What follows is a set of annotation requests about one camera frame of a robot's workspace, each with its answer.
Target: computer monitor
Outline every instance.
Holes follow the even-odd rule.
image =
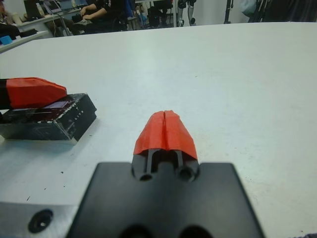
[[[42,18],[41,14],[39,13],[38,8],[36,7],[36,3],[38,0],[25,0],[25,10],[26,14],[28,15],[28,20],[34,19],[34,18]]]

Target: mounting hole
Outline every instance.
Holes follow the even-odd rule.
[[[199,226],[191,226],[183,230],[179,238],[212,238],[212,236]]]
[[[178,177],[183,181],[191,182],[195,179],[195,174],[191,168],[183,167],[179,169]]]
[[[29,231],[31,233],[42,232],[50,225],[52,219],[53,212],[49,209],[36,213],[29,223]]]
[[[142,175],[140,180],[141,181],[149,181],[152,179],[152,175]]]
[[[134,225],[127,228],[120,238],[152,238],[150,232],[141,225]]]

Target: white tabletop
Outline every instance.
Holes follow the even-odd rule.
[[[315,23],[230,24],[43,39],[1,54],[1,78],[87,92],[98,119],[73,147],[3,141],[0,201],[78,204],[98,162],[131,161],[151,114],[174,110],[200,162],[234,163],[267,237],[316,232],[316,39]]]
[[[0,53],[3,53],[5,51],[8,51],[14,47],[20,46],[22,44],[25,44],[29,41],[33,41],[35,39],[41,38],[45,35],[47,35],[49,32],[48,31],[39,31],[34,35],[31,36],[27,36],[27,37],[23,37],[23,38],[17,38],[15,40],[13,40],[12,43],[8,44],[8,45],[1,45],[0,46]]]

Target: cable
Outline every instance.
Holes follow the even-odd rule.
[[[54,22],[54,14],[52,14],[52,21],[53,21],[53,24],[54,24],[54,35],[53,35],[53,37],[55,37],[55,34],[56,34],[56,25],[55,25],[55,22]]]

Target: blue object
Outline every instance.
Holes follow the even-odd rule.
[[[133,16],[131,0],[125,0],[125,14],[127,17]]]
[[[8,45],[10,43],[12,43],[12,39],[9,36],[3,36],[0,38],[0,41],[2,42],[3,45]]]

